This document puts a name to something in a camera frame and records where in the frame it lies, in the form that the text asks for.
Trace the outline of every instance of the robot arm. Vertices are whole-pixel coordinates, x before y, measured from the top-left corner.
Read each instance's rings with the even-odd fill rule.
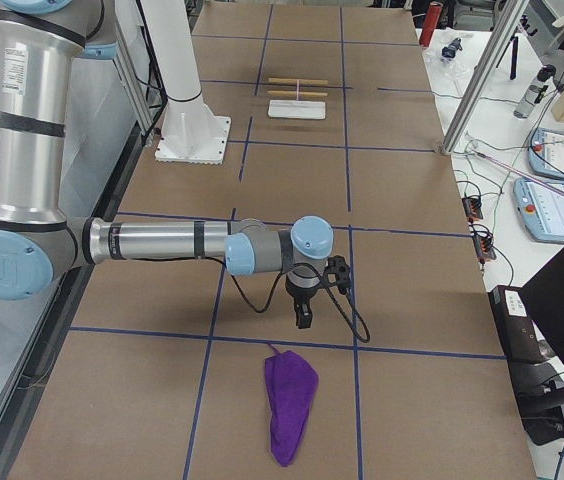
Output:
[[[185,90],[194,92],[199,79],[184,3],[169,5],[182,10],[178,15],[188,37],[183,55],[195,70],[183,83]],[[0,0],[6,47],[0,113],[0,299],[28,298],[68,270],[106,259],[224,257],[232,275],[287,274],[297,325],[309,327],[309,302],[327,286],[326,275],[339,272],[339,280],[330,285],[341,293],[350,286],[343,259],[337,265],[329,259],[333,231],[321,218],[304,217],[290,230],[270,231],[255,220],[108,223],[68,219],[59,209],[72,60],[80,55],[115,56],[114,9],[114,0]],[[171,84],[170,101],[206,108],[201,94],[186,101],[174,99],[173,89],[180,87]],[[178,90],[175,96],[186,93]]]

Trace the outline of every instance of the metal pole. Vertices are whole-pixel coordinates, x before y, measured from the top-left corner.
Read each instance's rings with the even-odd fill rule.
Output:
[[[149,106],[144,100],[144,94],[142,93],[142,88],[136,77],[135,67],[133,66],[133,61],[131,60],[131,55],[129,54],[129,47],[126,44],[122,30],[120,29],[120,24],[115,22],[115,35],[118,41],[118,54],[113,60],[122,83],[124,84],[124,89],[126,94],[131,101],[131,106],[135,112],[135,116],[138,119],[140,128],[144,135],[150,134],[148,131],[153,124],[153,119],[151,118],[151,112],[149,111]]]
[[[475,68],[475,73],[469,82],[466,92],[464,92],[460,106],[455,112],[449,130],[444,137],[444,143],[442,144],[442,152],[444,154],[450,155],[460,141],[489,76],[511,40],[511,33],[514,31],[515,25],[524,13],[528,3],[529,0],[509,0],[506,2],[502,17],[495,25],[489,43],[484,49],[484,53]]]

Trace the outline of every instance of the white cylindrical column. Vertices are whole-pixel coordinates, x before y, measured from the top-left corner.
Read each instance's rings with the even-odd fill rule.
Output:
[[[231,119],[204,103],[184,1],[150,0],[142,8],[169,96],[156,158],[222,163]]]

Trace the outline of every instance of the white mounting plate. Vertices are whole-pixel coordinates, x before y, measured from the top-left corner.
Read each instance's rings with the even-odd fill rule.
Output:
[[[269,117],[324,120],[326,118],[326,103],[305,100],[271,100],[269,102]]]
[[[204,164],[221,164],[224,160],[224,151],[229,139],[231,130],[231,117],[215,117],[222,125],[222,136],[213,137],[202,148],[191,152],[189,155],[177,153],[174,148],[169,146],[169,139],[160,141],[155,152],[155,159],[159,162],[188,162]]]

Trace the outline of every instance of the white table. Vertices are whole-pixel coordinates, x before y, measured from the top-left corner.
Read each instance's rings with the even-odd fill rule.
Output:
[[[436,94],[461,96],[466,89],[484,47],[487,44],[490,33],[488,32],[461,32],[452,30],[436,30],[431,46],[424,51],[427,60],[427,72],[431,82],[432,90]],[[440,52],[456,37],[462,38],[464,50],[452,64],[443,64],[440,60]],[[528,40],[520,38],[518,55],[518,73],[516,80],[509,79],[510,52],[507,53],[499,69],[497,69],[485,91],[483,97],[508,99],[518,102],[528,87],[531,79],[537,75],[541,63],[534,53]],[[467,133],[479,140],[500,147],[522,146],[528,133],[534,127],[546,102],[537,106],[528,119],[520,120],[513,116],[515,105],[513,103],[495,102],[482,99],[469,122]],[[460,100],[436,96],[436,105],[443,129],[446,129]],[[564,123],[559,123],[553,117],[550,109],[544,116],[540,126],[564,132]],[[463,139],[456,151],[463,151],[468,138]],[[527,153],[525,150],[497,151],[480,144],[482,152],[489,154],[501,162],[512,164],[515,167],[529,172],[527,166]],[[475,171],[502,184],[507,177],[507,172],[500,167],[488,163],[486,160],[472,159],[471,163]],[[496,192],[497,188],[490,182],[472,173],[469,161],[461,155],[453,155],[453,166],[461,172],[466,172],[468,179],[477,184],[482,193]],[[458,180],[464,180],[465,176],[456,172]],[[488,195],[483,198],[482,210],[484,220],[481,222],[491,230],[494,230],[495,245],[510,259],[515,268],[513,285],[521,286],[529,280],[550,258],[560,249],[561,245],[543,244],[535,242],[524,228],[522,220],[516,211],[512,194],[512,185],[515,176],[510,176],[503,184],[504,194],[500,196],[499,206],[496,211],[498,197]],[[465,184],[458,184],[460,193],[464,191]],[[468,194],[476,193],[472,186],[468,187]],[[511,270],[504,259],[488,262],[485,266],[484,284],[487,291],[491,291],[496,285],[509,282]],[[561,363],[554,359],[554,367],[558,372],[564,370]],[[537,447],[529,440],[529,448],[533,456],[538,477],[553,478],[558,461],[557,452],[562,448],[562,441],[558,440],[542,447]],[[564,462],[560,478],[564,479]]]

